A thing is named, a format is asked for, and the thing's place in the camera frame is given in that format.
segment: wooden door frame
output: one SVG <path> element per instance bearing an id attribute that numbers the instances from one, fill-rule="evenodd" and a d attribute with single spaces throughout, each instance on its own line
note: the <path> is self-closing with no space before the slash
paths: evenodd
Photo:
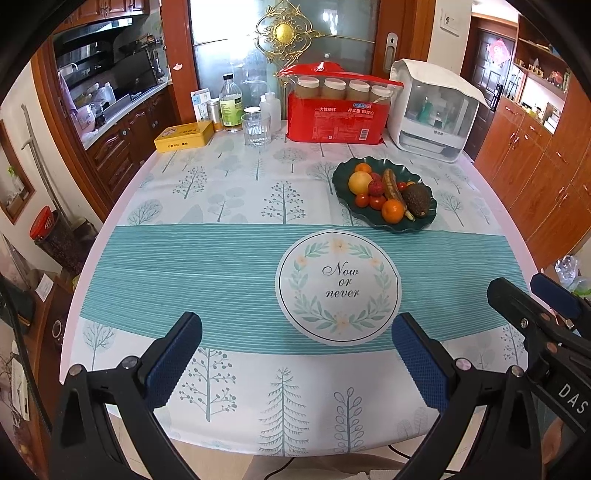
<path id="1" fill-rule="evenodd" d="M 396 59 L 427 61 L 436 0 L 381 0 L 372 72 L 388 77 L 383 71 L 388 33 L 401 27 Z M 191 92 L 199 89 L 193 55 L 193 40 L 187 0 L 162 2 L 161 16 L 166 56 L 171 66 L 174 96 L 182 123 L 195 121 Z"/>
<path id="2" fill-rule="evenodd" d="M 53 141 L 82 195 L 100 221 L 104 222 L 113 208 L 113 201 L 90 167 L 90 159 L 82 141 L 61 105 L 63 100 L 52 36 L 33 55 L 31 67 L 41 110 Z"/>

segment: fruit plate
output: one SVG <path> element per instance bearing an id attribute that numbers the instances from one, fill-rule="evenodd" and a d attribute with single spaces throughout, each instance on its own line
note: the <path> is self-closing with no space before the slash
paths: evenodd
<path id="1" fill-rule="evenodd" d="M 410 221 L 406 217 L 400 220 L 399 223 L 387 223 L 382 218 L 382 213 L 379 210 L 373 210 L 371 207 L 360 208 L 355 205 L 355 195 L 349 190 L 348 182 L 349 177 L 355 171 L 355 167 L 359 163 L 367 163 L 372 171 L 384 173 L 386 168 L 391 168 L 396 175 L 396 181 L 414 181 L 416 183 L 422 183 L 426 186 L 431 197 L 431 203 L 429 204 L 429 211 L 424 218 L 416 218 L 414 222 Z M 419 175 L 410 172 L 404 165 L 395 165 L 386 158 L 376 160 L 373 157 L 365 158 L 351 158 L 349 161 L 339 164 L 333 174 L 333 184 L 335 186 L 336 196 L 339 198 L 341 203 L 344 203 L 351 212 L 358 218 L 361 218 L 374 228 L 381 228 L 385 230 L 391 230 L 393 232 L 409 232 L 414 230 L 420 230 L 431 224 L 435 220 L 437 215 L 437 201 L 433 198 L 433 192 L 428 185 L 423 183 L 423 180 Z"/>

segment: red lid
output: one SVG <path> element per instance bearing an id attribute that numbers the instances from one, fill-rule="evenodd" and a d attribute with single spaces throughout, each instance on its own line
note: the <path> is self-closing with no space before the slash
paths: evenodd
<path id="1" fill-rule="evenodd" d="M 33 240 L 37 240 L 38 238 L 43 238 L 46 236 L 49 231 L 52 229 L 54 225 L 53 221 L 53 213 L 49 207 L 43 207 L 43 209 L 35 218 L 31 230 L 29 231 L 29 236 Z"/>

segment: door handle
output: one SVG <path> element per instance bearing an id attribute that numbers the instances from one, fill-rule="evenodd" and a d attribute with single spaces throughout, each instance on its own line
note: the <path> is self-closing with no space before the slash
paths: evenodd
<path id="1" fill-rule="evenodd" d="M 558 195 L 556 196 L 556 198 L 554 199 L 555 202 L 558 202 L 558 199 L 560 198 L 560 196 L 562 195 L 562 192 L 564 192 L 564 189 L 566 187 L 562 187 L 559 191 L 558 191 Z"/>
<path id="2" fill-rule="evenodd" d="M 398 35 L 394 32 L 388 34 L 386 38 L 386 50 L 384 51 L 384 71 L 390 73 L 394 58 L 396 56 L 396 48 L 398 47 Z"/>

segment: plastic bottle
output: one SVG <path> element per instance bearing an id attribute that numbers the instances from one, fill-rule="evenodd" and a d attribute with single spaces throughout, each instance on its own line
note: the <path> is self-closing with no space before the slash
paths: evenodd
<path id="1" fill-rule="evenodd" d="M 223 76 L 223 88 L 220 92 L 220 110 L 222 111 L 222 123 L 227 132 L 242 130 L 242 91 L 234 82 L 233 73 L 225 73 Z"/>
<path id="2" fill-rule="evenodd" d="M 274 92 L 265 94 L 265 101 L 261 101 L 261 112 L 268 112 L 271 115 L 271 132 L 281 129 L 281 101 L 275 98 Z"/>

